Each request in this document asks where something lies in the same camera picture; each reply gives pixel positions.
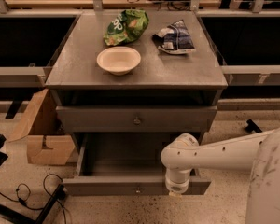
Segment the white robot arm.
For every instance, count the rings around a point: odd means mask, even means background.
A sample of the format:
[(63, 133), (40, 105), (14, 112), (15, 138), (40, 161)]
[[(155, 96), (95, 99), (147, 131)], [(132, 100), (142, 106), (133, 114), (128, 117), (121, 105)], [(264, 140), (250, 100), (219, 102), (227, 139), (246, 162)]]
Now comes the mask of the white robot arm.
[(248, 171), (245, 224), (280, 224), (280, 128), (202, 146), (183, 133), (163, 149), (161, 162), (175, 194), (186, 192), (193, 169)]

